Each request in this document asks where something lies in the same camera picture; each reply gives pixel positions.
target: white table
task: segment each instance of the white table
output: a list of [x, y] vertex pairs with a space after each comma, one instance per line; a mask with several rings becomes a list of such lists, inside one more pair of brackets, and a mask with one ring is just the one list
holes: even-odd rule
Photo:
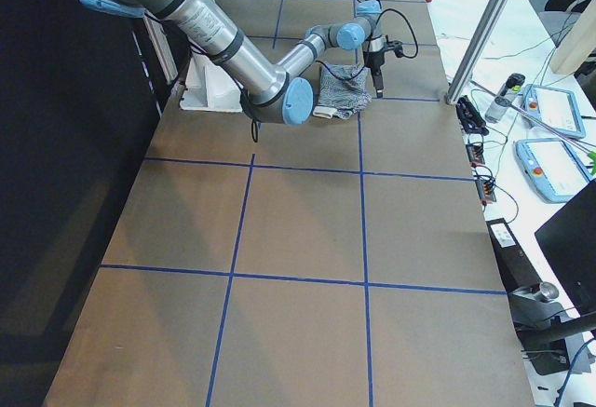
[[[487, 3], [488, 0], [433, 0], [428, 5], [445, 73], [448, 77], [454, 76]], [[543, 40], [547, 41], [518, 56], [494, 59], [516, 54]], [[543, 80], [543, 83], [548, 85], [563, 78], [554, 86], [572, 90], [576, 95], [581, 114], [594, 115], [593, 108], [573, 76], [555, 75], [549, 68], [544, 73], [544, 78], [543, 74], [539, 73], [546, 57], [553, 49], [554, 44], [549, 39], [549, 34], [540, 23], [528, 0], [509, 0], [481, 55], [481, 59], [474, 69], [473, 78], [492, 91], [498, 91], [507, 77], [515, 72], [524, 74], [526, 83], [537, 82], [539, 84]], [[467, 95], [469, 95], [471, 89], [470, 87], [467, 88]], [[473, 97], [481, 114], [484, 114], [492, 97], [480, 91], [474, 91]], [[529, 129], [528, 124], [522, 120], [521, 116], [518, 116], [515, 122], [514, 118], [514, 111], [509, 110], [501, 122], [494, 125], [489, 124], [489, 128], [496, 128], [504, 133], [511, 129], [509, 141], [501, 158], [497, 184], [509, 191], [520, 205], [520, 213], [517, 219], [510, 224], [510, 228], [534, 265], [538, 275], [543, 280], [551, 281], [560, 287], [559, 281], [554, 276], [535, 240], [534, 232], [562, 204], [547, 204], [542, 201], [524, 178], [523, 171], [514, 157], [514, 141], [525, 138], [552, 137], [552, 135], [542, 128]], [[596, 122], [585, 120], [584, 124], [588, 133], [585, 140], [594, 142], [596, 140]], [[479, 139], [480, 136], [472, 136], [473, 142]], [[491, 131], [491, 134], [485, 137], [485, 141], [503, 142], [504, 139], [500, 134]], [[493, 172], [497, 171], [500, 152], [501, 146], [498, 144], [491, 142], [485, 144], [484, 156], [487, 166]], [[582, 159], [586, 159], [586, 163], [589, 163], [581, 153], [578, 153], [578, 155]], [[484, 213], [485, 218], [492, 220], [504, 217], [509, 220], [515, 213], [515, 206], [506, 195], [499, 190], [496, 191], [498, 202], [487, 207]], [[559, 301], [563, 307], [572, 305], [565, 293], [562, 294]], [[577, 315], [575, 310], [568, 312], [572, 317]], [[526, 369], [536, 404], [552, 405], [556, 397], [556, 389], [562, 384], [564, 373], [539, 376], [530, 362], [526, 362]], [[538, 390], [538, 386], [548, 387], [549, 390]], [[572, 406], [573, 401], [596, 404], [596, 373], [572, 376], [565, 390], [562, 406]]]

